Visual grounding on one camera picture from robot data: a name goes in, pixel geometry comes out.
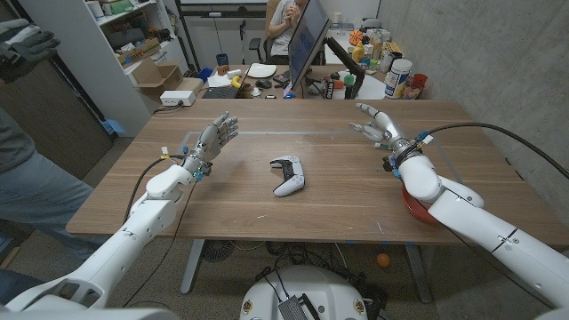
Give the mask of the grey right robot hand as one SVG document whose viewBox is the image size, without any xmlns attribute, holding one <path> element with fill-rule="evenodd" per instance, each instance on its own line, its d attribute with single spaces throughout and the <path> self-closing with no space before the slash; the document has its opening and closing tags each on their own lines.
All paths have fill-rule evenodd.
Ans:
<svg viewBox="0 0 569 320">
<path fill-rule="evenodd" d="M 405 160 L 414 156 L 421 156 L 422 152 L 417 142 L 409 140 L 403 128 L 397 124 L 388 114 L 364 103 L 358 102 L 356 107 L 373 120 L 370 124 L 354 124 L 353 130 L 361 132 L 367 139 L 374 142 L 386 142 L 393 151 L 392 164 L 398 168 Z"/>
</svg>

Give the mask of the black gloved person hand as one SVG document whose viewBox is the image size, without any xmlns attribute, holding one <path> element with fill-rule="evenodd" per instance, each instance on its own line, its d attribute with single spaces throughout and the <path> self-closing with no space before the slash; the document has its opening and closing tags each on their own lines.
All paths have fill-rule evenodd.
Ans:
<svg viewBox="0 0 569 320">
<path fill-rule="evenodd" d="M 57 53 L 60 40 L 26 19 L 1 23 L 1 81 L 12 83 Z"/>
</svg>

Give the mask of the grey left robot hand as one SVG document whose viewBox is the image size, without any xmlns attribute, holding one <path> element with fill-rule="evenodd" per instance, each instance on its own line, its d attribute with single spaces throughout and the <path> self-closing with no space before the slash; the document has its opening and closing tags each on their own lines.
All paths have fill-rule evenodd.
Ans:
<svg viewBox="0 0 569 320">
<path fill-rule="evenodd" d="M 196 144 L 185 156 L 181 167 L 193 174 L 220 154 L 221 149 L 238 135 L 238 118 L 229 112 L 208 124 L 197 138 Z"/>
</svg>

